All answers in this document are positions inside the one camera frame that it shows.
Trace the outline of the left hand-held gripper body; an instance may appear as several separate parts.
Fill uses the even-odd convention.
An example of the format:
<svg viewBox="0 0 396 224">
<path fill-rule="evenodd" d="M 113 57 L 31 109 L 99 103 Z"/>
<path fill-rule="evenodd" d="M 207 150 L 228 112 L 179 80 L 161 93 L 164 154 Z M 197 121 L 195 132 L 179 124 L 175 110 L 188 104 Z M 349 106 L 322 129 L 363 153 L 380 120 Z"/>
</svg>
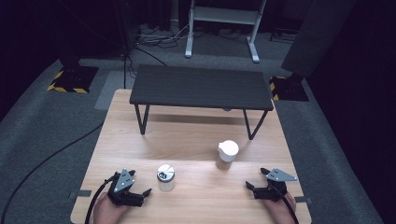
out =
<svg viewBox="0 0 396 224">
<path fill-rule="evenodd" d="M 115 173 L 107 196 L 116 206 L 141 207 L 145 198 L 142 194 L 132 193 L 130 191 L 131 186 L 134 184 L 134 178 L 128 172 L 126 169 L 123 169 L 120 173 Z"/>
</svg>

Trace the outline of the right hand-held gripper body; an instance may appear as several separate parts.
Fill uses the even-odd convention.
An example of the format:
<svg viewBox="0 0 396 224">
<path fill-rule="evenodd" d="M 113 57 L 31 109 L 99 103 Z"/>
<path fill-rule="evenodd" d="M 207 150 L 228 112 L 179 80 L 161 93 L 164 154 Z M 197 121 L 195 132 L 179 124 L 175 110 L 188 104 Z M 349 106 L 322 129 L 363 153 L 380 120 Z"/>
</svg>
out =
<svg viewBox="0 0 396 224">
<path fill-rule="evenodd" d="M 267 180 L 267 186 L 264 188 L 256 188 L 253 190 L 255 199 L 270 200 L 277 202 L 282 199 L 287 193 L 287 181 L 297 181 L 296 176 L 287 174 L 286 172 L 274 168 L 268 175 L 264 175 Z"/>
</svg>

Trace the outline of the glass jar with silver lid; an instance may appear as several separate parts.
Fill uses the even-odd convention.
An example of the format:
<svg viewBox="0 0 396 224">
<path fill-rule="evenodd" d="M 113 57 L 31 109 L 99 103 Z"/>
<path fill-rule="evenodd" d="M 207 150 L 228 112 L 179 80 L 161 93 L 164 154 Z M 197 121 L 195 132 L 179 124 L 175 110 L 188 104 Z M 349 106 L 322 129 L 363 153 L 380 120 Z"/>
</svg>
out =
<svg viewBox="0 0 396 224">
<path fill-rule="evenodd" d="M 171 191 L 175 186 L 175 169 L 170 164 L 163 164 L 157 169 L 157 179 L 159 189 L 162 191 Z"/>
</svg>

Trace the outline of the white cup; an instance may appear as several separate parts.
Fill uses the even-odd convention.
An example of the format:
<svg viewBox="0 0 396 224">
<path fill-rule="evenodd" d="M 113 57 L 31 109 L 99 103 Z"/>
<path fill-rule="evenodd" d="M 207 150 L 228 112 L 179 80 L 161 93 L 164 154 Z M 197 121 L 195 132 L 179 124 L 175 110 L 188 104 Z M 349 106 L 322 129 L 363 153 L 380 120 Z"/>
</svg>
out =
<svg viewBox="0 0 396 224">
<path fill-rule="evenodd" d="M 232 140 L 226 140 L 218 145 L 219 155 L 216 160 L 216 165 L 220 170 L 228 170 L 236 155 L 239 152 L 239 146 Z"/>
</svg>

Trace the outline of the black desktop shelf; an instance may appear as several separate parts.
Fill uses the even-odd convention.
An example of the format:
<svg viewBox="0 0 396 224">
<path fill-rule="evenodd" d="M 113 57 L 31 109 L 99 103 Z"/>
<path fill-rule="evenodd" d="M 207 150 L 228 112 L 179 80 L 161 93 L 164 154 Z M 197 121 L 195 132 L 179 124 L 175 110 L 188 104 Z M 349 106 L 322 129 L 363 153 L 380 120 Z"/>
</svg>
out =
<svg viewBox="0 0 396 224">
<path fill-rule="evenodd" d="M 263 73 L 141 64 L 130 96 L 139 131 L 146 132 L 153 105 L 240 109 L 264 115 L 274 109 Z"/>
</svg>

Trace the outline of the person's right hand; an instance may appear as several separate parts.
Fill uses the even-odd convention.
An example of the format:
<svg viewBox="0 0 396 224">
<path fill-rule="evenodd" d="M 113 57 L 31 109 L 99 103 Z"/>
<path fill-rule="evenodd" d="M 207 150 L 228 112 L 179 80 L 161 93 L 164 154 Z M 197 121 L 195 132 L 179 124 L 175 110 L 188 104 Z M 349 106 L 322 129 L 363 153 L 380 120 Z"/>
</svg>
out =
<svg viewBox="0 0 396 224">
<path fill-rule="evenodd" d="M 289 208 L 282 200 L 277 202 L 263 200 L 262 202 L 269 211 L 275 224 L 295 224 Z"/>
</svg>

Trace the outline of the person's left hand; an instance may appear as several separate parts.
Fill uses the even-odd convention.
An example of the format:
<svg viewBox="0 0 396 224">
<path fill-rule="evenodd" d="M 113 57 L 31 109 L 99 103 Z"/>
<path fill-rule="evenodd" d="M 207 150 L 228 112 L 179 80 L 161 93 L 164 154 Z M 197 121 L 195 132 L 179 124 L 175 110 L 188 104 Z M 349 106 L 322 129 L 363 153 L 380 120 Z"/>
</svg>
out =
<svg viewBox="0 0 396 224">
<path fill-rule="evenodd" d="M 104 192 L 94 204 L 93 224 L 118 224 L 129 209 L 127 205 L 116 206 Z"/>
</svg>

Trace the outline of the black yellow-striped floor plate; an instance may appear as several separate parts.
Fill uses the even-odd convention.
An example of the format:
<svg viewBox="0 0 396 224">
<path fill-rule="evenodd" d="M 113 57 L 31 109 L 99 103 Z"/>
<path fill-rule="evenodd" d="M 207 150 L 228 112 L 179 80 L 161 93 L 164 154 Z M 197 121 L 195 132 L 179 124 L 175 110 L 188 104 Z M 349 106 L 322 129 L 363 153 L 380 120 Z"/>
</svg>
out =
<svg viewBox="0 0 396 224">
<path fill-rule="evenodd" d="M 293 82 L 288 77 L 271 77 L 269 84 L 275 101 L 309 101 L 301 82 Z"/>
<path fill-rule="evenodd" d="M 51 81 L 48 91 L 89 93 L 97 67 L 80 66 L 75 69 L 62 68 Z"/>
</svg>

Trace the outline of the dark metal pole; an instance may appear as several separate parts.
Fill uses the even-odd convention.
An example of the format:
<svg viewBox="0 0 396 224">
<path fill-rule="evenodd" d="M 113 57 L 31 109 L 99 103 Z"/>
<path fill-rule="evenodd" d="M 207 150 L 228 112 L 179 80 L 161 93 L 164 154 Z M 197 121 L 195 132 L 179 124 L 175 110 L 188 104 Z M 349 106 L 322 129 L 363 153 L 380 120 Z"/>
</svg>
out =
<svg viewBox="0 0 396 224">
<path fill-rule="evenodd" d="M 127 78 L 127 61 L 130 56 L 129 50 L 129 36 L 125 31 L 123 13 L 121 9 L 122 0 L 113 0 L 115 13 L 117 17 L 119 33 L 120 33 L 120 41 L 122 47 L 121 58 L 123 60 L 123 88 L 126 88 L 126 78 Z"/>
</svg>

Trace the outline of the grey panel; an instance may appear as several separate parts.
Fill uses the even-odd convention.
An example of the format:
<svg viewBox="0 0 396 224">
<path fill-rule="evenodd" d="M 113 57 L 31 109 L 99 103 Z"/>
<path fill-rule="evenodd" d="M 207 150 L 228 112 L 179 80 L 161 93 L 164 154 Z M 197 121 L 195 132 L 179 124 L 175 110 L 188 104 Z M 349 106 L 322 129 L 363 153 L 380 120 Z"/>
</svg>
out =
<svg viewBox="0 0 396 224">
<path fill-rule="evenodd" d="M 357 0 L 314 0 L 281 67 L 311 77 L 356 3 Z"/>
</svg>

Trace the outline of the white metal stand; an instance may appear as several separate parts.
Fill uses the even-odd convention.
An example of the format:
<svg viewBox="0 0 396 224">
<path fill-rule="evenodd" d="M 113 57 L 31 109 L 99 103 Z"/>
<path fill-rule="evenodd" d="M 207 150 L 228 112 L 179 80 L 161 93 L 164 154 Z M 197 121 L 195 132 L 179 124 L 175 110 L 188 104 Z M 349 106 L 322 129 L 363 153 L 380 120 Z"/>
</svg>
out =
<svg viewBox="0 0 396 224">
<path fill-rule="evenodd" d="M 253 26 L 251 34 L 247 36 L 247 46 L 252 61 L 258 63 L 260 58 L 256 50 L 255 39 L 262 21 L 266 2 L 267 0 L 261 0 L 260 7 L 257 11 L 250 11 L 218 7 L 197 7 L 195 5 L 195 0 L 191 0 L 189 10 L 189 33 L 185 48 L 185 57 L 190 58 L 192 56 L 193 28 L 196 21 L 223 22 Z"/>
</svg>

